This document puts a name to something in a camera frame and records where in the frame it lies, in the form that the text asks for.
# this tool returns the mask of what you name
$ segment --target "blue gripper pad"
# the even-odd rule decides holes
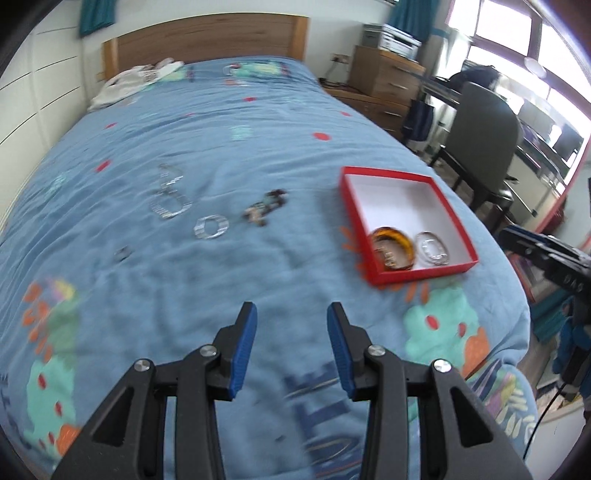
[[[326,323],[329,330],[330,344],[335,356],[336,368],[339,372],[340,385],[347,392],[347,396],[353,398],[355,393],[353,360],[334,305],[330,305],[326,312]]]
[[[244,385],[246,367],[248,366],[248,360],[251,357],[252,344],[255,340],[256,324],[256,305],[252,303],[250,311],[243,324],[242,335],[236,343],[236,349],[234,350],[234,355],[232,357],[232,373],[230,375],[230,384],[228,386],[228,392],[231,398],[235,398],[236,394]]]

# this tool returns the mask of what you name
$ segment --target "bed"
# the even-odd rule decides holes
[[[167,56],[186,65],[81,119],[47,154],[0,238],[0,425],[38,477],[136,359],[181,359],[246,300],[259,326],[244,388],[217,408],[229,479],[359,472],[367,405],[338,384],[326,331],[333,301],[400,357],[449,359],[524,450],[537,414],[515,367],[530,319],[511,265],[432,169],[322,91],[300,63],[306,28],[289,15],[211,15],[104,45],[108,76]],[[337,188],[345,165],[435,177],[479,264],[370,286]],[[152,206],[187,203],[158,195],[163,178],[178,176],[174,188],[191,206],[165,220]],[[287,204],[264,227],[246,221],[243,211],[274,189],[288,192]],[[198,239],[193,228],[208,215],[226,217],[228,231]],[[408,415],[418,478],[412,404]]]

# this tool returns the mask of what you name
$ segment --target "electrical cord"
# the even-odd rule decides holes
[[[566,383],[563,384],[558,391],[556,392],[556,394],[554,395],[554,397],[552,397],[552,400],[550,400],[550,403],[548,403],[548,405],[546,406],[546,408],[544,409],[544,411],[542,412],[542,415],[540,415],[540,418],[538,419],[538,422],[535,424],[534,427],[534,431],[531,432],[531,437],[529,439],[529,441],[527,442],[527,445],[525,447],[525,452],[523,453],[523,460],[525,460],[525,457],[527,456],[527,452],[530,449],[531,446],[531,442],[534,439],[534,435],[536,433],[536,431],[538,430],[538,427],[540,426],[540,423],[542,423],[542,419],[544,418],[544,415],[546,415],[548,413],[548,410],[550,409],[550,407],[552,406],[552,403],[554,403],[554,401],[560,396],[560,394],[562,393],[563,388],[566,386]]]

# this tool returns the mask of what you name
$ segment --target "brown bangle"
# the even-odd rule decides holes
[[[414,244],[412,240],[391,227],[380,227],[371,233],[371,241],[374,246],[380,262],[387,270],[410,270],[415,261]],[[402,250],[406,256],[406,262],[400,261],[400,254],[396,255],[396,250]]]

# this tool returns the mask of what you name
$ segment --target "red box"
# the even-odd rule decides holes
[[[478,263],[466,230],[431,177],[379,168],[343,167],[340,190],[371,284],[455,275]],[[370,233],[381,226],[398,229],[411,239],[422,231],[436,234],[449,251],[449,264],[436,267],[417,256],[412,270],[386,270],[376,259],[369,240]]]

